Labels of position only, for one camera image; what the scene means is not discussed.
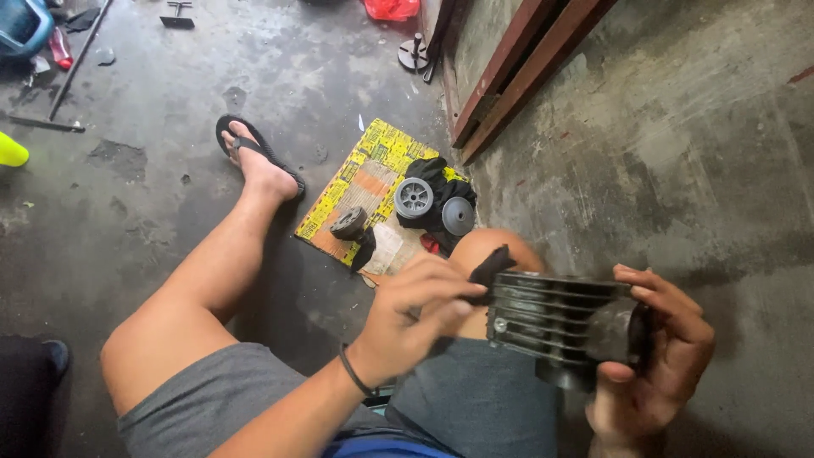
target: flip-flop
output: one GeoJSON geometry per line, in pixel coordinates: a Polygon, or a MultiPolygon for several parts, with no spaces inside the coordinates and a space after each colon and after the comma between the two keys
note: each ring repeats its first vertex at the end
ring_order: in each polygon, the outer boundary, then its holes
{"type": "Polygon", "coordinates": [[[291,175],[292,178],[294,178],[294,180],[297,182],[297,195],[292,200],[299,200],[302,198],[302,196],[305,195],[305,180],[303,180],[300,174],[296,173],[291,167],[286,165],[284,162],[280,161],[277,155],[274,154],[274,150],[271,149],[269,142],[265,141],[263,135],[260,135],[260,132],[257,131],[255,126],[252,126],[252,124],[250,124],[248,121],[233,115],[223,115],[220,117],[220,119],[217,120],[217,123],[215,124],[215,138],[217,138],[217,144],[221,145],[221,149],[223,150],[223,152],[227,156],[231,157],[231,155],[229,154],[229,149],[226,147],[226,140],[224,140],[223,137],[221,136],[221,132],[223,132],[224,130],[226,132],[229,132],[233,137],[235,137],[235,139],[240,139],[241,148],[246,147],[251,149],[252,151],[259,152],[260,154],[265,156],[265,158],[268,159],[269,162],[283,169],[287,174],[291,175]],[[232,132],[232,129],[229,128],[229,124],[232,121],[243,123],[243,125],[246,126],[247,129],[249,129],[249,132],[257,140],[257,142],[254,142],[246,137],[238,137],[235,132],[232,132]]]}

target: gray shorts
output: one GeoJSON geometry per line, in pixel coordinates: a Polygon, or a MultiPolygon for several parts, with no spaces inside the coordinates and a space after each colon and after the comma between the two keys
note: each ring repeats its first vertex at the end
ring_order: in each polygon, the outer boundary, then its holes
{"type": "MultiPolygon", "coordinates": [[[[203,458],[304,380],[262,345],[228,346],[125,413],[119,433],[133,458],[203,458]]],[[[343,430],[403,429],[466,458],[554,458],[556,398],[534,359],[445,338],[400,378],[385,416],[360,406],[343,430]]]]}

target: red bottle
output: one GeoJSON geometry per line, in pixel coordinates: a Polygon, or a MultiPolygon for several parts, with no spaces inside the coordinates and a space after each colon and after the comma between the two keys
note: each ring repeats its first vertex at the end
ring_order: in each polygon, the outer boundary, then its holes
{"type": "Polygon", "coordinates": [[[73,56],[71,56],[71,47],[68,46],[68,37],[65,32],[59,27],[54,27],[54,32],[48,38],[48,46],[51,52],[54,53],[54,61],[58,66],[68,70],[73,65],[73,56]]]}

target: hand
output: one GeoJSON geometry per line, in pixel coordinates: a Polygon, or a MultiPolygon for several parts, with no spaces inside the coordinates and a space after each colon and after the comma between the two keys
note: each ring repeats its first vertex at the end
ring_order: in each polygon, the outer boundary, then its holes
{"type": "Polygon", "coordinates": [[[637,447],[661,432],[693,396],[712,358],[715,331],[695,301],[650,269],[617,264],[614,277],[632,285],[633,297],[655,310],[654,353],[641,378],[623,364],[600,364],[596,398],[585,413],[604,448],[637,447]]]}
{"type": "Polygon", "coordinates": [[[479,297],[486,290],[466,281],[444,259],[420,253],[376,288],[365,328],[346,350],[354,372],[374,388],[409,371],[427,356],[444,328],[472,312],[469,302],[456,297],[479,297]],[[409,313],[429,303],[433,307],[420,320],[409,313]]]}

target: blue container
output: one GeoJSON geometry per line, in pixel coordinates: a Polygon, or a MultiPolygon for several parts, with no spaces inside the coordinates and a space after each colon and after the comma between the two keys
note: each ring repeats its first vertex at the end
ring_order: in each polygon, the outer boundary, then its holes
{"type": "Polygon", "coordinates": [[[32,57],[53,31],[44,0],[0,0],[0,58],[32,57]]]}

